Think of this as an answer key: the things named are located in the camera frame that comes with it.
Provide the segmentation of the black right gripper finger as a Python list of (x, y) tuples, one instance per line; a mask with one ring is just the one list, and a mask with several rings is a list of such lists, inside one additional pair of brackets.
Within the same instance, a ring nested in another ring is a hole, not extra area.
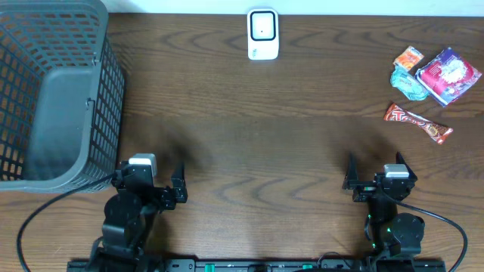
[(400, 152), (396, 153), (396, 163), (403, 165), (409, 174), (413, 174), (413, 171), (411, 170), (410, 166), (406, 163), (403, 155)]
[(349, 154), (349, 163), (343, 180), (342, 188), (344, 190), (354, 190), (359, 183), (358, 171), (356, 168), (356, 160), (352, 154)]

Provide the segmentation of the orange brown candy wrapper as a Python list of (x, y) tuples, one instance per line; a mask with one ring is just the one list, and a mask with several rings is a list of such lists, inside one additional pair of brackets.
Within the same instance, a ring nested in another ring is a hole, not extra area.
[(425, 119), (422, 116), (402, 109), (397, 104), (391, 104), (383, 119), (385, 121), (411, 123), (425, 131), (437, 144), (443, 144), (453, 129)]

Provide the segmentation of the green flushable wipes pack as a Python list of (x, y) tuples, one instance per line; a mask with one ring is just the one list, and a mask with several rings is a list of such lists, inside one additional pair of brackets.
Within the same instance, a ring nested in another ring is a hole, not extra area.
[(425, 100), (430, 94), (416, 78), (401, 66), (395, 66), (390, 76), (390, 84), (392, 87), (400, 90), (407, 99), (412, 101)]

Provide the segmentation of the purple red snack bag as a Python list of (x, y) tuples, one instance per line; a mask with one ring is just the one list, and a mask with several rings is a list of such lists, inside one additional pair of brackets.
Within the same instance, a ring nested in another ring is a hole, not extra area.
[(458, 100), (482, 73), (448, 47), (416, 72), (416, 80), (443, 107)]

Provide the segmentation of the orange tissue pack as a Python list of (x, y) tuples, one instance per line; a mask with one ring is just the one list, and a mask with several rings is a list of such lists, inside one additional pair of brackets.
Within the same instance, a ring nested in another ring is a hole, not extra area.
[(408, 46), (394, 61), (395, 66), (399, 66), (406, 71), (410, 71), (414, 66), (424, 59), (424, 55), (413, 46)]

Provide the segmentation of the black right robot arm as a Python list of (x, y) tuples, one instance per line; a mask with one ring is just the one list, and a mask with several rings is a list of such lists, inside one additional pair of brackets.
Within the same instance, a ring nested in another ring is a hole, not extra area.
[(400, 153), (396, 154), (393, 164), (385, 164), (383, 171), (376, 173), (371, 181), (358, 177), (355, 157), (349, 157), (343, 189), (352, 191), (354, 202), (368, 204), (365, 236), (373, 242), (378, 255), (403, 258), (421, 253), (424, 220), (398, 212), (397, 205), (410, 195), (416, 181), (416, 174)]

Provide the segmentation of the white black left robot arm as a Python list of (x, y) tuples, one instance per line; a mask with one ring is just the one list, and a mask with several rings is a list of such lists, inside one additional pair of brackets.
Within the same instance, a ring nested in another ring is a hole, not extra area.
[(144, 247), (156, 216), (188, 200), (185, 165), (178, 165), (166, 187), (154, 185), (151, 165), (126, 163), (115, 172), (117, 194), (104, 207), (102, 246), (92, 249), (84, 271), (164, 271), (164, 261)]

